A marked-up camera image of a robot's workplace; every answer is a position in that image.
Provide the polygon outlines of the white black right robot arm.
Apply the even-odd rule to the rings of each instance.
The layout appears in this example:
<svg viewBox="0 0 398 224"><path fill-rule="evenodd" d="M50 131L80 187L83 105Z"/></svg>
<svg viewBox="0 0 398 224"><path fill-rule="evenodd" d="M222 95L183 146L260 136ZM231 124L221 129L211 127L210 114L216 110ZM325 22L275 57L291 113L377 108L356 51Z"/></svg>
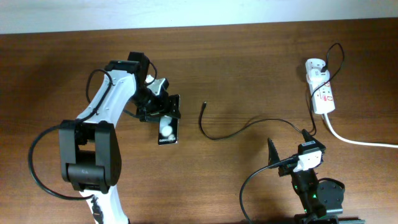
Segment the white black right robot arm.
<svg viewBox="0 0 398 224"><path fill-rule="evenodd" d="M319 179L315 168L323 163L324 144L302 130L304 143L298 145L296 154L280 159L271 139L267 140L271 169L278 169L280 177L291 176L294 192L298 195L303 214L294 216L295 223L365 223L360 218L340 218L343 213L344 183L331 179Z"/></svg>

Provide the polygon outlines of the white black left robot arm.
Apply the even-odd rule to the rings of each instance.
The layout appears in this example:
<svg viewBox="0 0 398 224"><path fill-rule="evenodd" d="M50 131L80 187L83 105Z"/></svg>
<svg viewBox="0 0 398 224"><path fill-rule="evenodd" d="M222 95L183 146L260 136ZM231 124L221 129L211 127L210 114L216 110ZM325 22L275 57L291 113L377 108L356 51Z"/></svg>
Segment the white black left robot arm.
<svg viewBox="0 0 398 224"><path fill-rule="evenodd" d="M180 95L169 95L167 79L148 74L151 64L112 60L101 69L103 83L76 120L59 130L62 178L87 202L95 223L129 223L117 182L122 159L116 126L125 106L135 104L136 118L159 124L158 143L178 141Z"/></svg>

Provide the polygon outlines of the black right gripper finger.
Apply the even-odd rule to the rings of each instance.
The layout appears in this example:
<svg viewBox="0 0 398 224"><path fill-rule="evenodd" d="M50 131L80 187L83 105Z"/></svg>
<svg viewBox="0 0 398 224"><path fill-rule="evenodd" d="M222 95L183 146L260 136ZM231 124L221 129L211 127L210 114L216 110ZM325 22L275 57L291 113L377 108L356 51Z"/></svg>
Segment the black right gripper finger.
<svg viewBox="0 0 398 224"><path fill-rule="evenodd" d="M315 142L315 138L306 129L302 129L301 133L305 140L305 143Z"/></svg>
<svg viewBox="0 0 398 224"><path fill-rule="evenodd" d="M267 139L267 143L268 143L268 165L271 166L280 162L280 159L277 149L275 148L275 145L271 140L271 138Z"/></svg>

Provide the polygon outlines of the white power strip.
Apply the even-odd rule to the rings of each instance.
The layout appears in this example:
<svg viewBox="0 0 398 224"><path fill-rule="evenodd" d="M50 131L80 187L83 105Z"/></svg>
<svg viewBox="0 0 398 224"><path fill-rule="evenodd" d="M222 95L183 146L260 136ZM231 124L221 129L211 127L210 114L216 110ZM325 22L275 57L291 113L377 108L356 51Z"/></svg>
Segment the white power strip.
<svg viewBox="0 0 398 224"><path fill-rule="evenodd" d="M310 69L322 69L325 61L319 58L310 58L305 62L306 72ZM312 96L313 110L315 114L327 114L335 109L335 103L330 83L321 82L309 84L310 94Z"/></svg>

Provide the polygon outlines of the black smartphone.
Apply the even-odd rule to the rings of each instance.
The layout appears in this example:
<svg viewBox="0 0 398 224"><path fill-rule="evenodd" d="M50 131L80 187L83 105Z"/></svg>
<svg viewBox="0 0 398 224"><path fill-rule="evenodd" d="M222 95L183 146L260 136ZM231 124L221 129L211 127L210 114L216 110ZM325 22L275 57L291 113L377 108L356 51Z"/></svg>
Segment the black smartphone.
<svg viewBox="0 0 398 224"><path fill-rule="evenodd" d="M178 143L179 119L163 116L159 122L158 145Z"/></svg>

